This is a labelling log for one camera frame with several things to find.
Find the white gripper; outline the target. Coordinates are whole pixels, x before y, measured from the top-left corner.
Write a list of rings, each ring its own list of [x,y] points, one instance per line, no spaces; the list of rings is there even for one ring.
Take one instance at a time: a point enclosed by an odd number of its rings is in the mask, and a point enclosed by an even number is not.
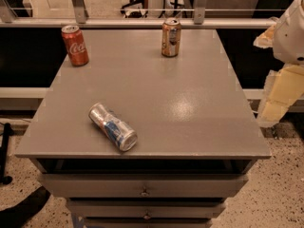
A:
[[[277,124],[304,94],[304,66],[285,64],[266,77],[256,120],[259,124]]]

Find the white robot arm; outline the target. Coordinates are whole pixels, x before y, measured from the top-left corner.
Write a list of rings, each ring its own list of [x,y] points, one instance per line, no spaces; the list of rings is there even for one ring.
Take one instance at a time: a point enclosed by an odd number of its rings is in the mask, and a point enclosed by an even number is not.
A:
[[[272,127],[304,94],[304,0],[294,0],[276,23],[254,41],[258,48],[272,48],[283,62],[280,71],[266,77],[256,120],[260,127]]]

